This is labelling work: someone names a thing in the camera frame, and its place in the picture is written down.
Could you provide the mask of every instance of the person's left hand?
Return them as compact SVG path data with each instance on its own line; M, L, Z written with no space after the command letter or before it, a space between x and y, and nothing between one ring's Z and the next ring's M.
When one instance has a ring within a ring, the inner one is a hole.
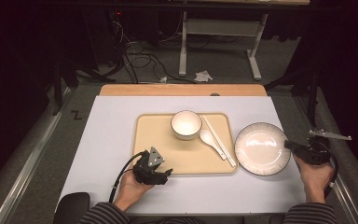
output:
M127 171L120 181L118 195L113 204L121 211L126 212L131 206L137 203L142 196L154 185L145 185L136 181L132 170Z

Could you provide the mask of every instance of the white stand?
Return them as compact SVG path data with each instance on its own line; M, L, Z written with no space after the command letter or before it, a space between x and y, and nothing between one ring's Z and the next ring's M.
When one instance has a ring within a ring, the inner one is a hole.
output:
M261 21L217 21L187 19L187 12L183 13L182 47L179 62L179 76L186 76L187 34L198 35L234 35L254 36L255 43L252 49L247 50L247 57L252 68L255 80L260 80L261 75L255 60L255 53L260 43L261 35L266 26L268 14L264 14Z

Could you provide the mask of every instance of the table surface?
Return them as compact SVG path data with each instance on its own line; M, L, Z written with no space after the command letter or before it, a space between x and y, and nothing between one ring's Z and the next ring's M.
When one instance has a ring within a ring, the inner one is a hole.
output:
M268 122L282 128L272 100L266 96L262 86L219 86L104 86L91 109L61 197L83 191L89 193L90 205L107 201L119 171L131 157L135 122L143 114L172 113L183 109L200 113L225 113L229 118L233 142L244 127L255 122ZM229 91L236 95L209 96L214 92L229 94ZM167 92L170 96L157 96ZM247 92L250 96L239 96L239 92ZM292 158L282 171L270 176L253 175L241 166L233 174L171 175L166 185L155 186L148 191L128 214L181 216L282 213L303 202L303 185Z

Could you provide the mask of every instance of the black chair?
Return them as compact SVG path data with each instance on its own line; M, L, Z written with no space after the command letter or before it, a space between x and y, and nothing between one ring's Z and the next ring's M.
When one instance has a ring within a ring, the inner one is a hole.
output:
M269 224L282 224L285 214L274 214L269 217Z
M53 224L77 224L89 208L88 193L78 192L65 195L58 203Z

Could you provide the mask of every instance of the white plate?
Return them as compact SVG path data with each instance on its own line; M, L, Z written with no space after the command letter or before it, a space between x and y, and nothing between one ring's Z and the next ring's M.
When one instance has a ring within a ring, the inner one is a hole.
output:
M244 128L235 141L235 154L240 164L255 175L275 175L290 160L284 147L284 132L269 123L254 123Z

